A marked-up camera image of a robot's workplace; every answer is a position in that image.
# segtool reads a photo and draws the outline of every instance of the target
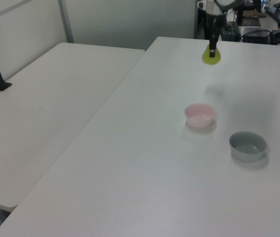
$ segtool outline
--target gray bowl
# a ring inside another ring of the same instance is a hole
[[[266,147],[265,139],[253,132],[237,132],[230,137],[231,155],[242,161],[258,160]]]

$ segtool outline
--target black cable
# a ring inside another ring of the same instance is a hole
[[[269,32],[269,33],[271,33],[271,31],[269,31],[269,30],[257,30],[257,31],[251,31],[251,32],[248,32],[248,33],[246,33],[246,34],[242,35],[242,36],[241,36],[241,38],[243,38],[244,36],[249,36],[249,35],[252,35],[252,34],[258,33],[258,32]]]
[[[233,10],[229,14],[227,14],[227,16],[230,15],[232,12],[233,12]]]

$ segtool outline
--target yellow-green object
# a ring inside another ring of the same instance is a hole
[[[209,54],[210,54],[210,49],[209,49],[209,44],[203,54],[203,62],[204,63],[207,63],[207,64],[210,64],[210,65],[214,65],[214,64],[217,64],[220,59],[221,59],[221,55],[220,55],[220,52],[219,50],[216,48],[215,50],[215,55],[213,58],[209,57]]]

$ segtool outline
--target white tabletop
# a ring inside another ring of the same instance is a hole
[[[61,43],[0,92],[0,208],[11,211],[144,54]]]
[[[0,237],[279,237],[280,47],[158,38],[0,227]],[[206,102],[215,124],[184,109]],[[231,157],[253,131],[264,157]]]

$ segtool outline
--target white wall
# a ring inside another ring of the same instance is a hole
[[[9,79],[66,42],[58,0],[32,0],[0,16],[0,70]]]
[[[147,50],[157,36],[193,38],[195,0],[62,0],[75,43]]]

